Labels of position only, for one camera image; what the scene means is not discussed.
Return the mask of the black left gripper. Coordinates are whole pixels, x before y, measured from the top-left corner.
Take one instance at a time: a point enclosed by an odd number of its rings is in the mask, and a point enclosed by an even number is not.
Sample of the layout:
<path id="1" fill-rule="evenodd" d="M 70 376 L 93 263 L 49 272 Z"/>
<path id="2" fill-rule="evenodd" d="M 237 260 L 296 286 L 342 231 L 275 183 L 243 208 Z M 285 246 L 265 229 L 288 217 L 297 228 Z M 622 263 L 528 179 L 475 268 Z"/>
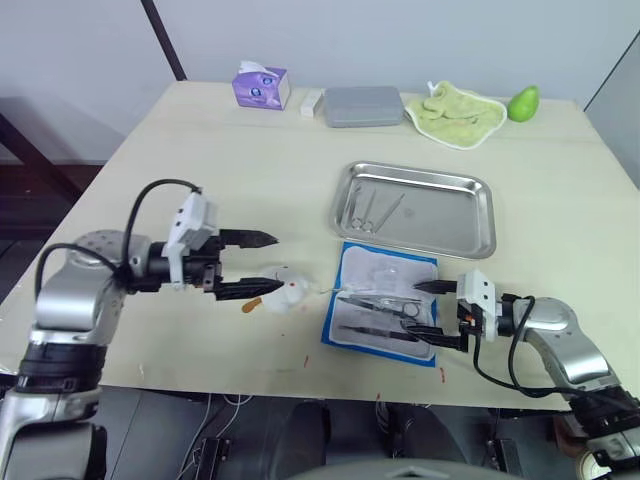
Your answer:
<path id="1" fill-rule="evenodd" d="M 188 249 L 182 259 L 183 281 L 205 293 L 214 294 L 217 301 L 253 299 L 272 293 L 284 282 L 265 277 L 223 282 L 220 254 L 224 245 L 254 249 L 278 243 L 276 237 L 263 231 L 220 229 L 219 236 L 209 237 L 199 248 Z"/>

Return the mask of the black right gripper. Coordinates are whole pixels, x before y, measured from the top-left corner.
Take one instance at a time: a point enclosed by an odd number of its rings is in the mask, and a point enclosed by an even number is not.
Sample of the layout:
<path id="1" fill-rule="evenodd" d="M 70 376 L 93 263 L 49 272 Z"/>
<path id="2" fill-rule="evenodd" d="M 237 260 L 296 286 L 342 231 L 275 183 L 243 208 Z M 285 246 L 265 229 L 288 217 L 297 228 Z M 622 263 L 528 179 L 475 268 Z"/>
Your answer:
<path id="1" fill-rule="evenodd" d="M 457 282 L 453 280 L 422 281 L 414 284 L 413 288 L 426 293 L 455 293 Z M 477 340 L 483 333 L 483 310 L 477 304 L 459 300 L 457 318 L 460 334 L 458 336 L 446 335 L 439 327 L 423 324 L 403 324 L 402 328 L 407 334 L 430 345 L 467 351 L 469 339 Z"/>

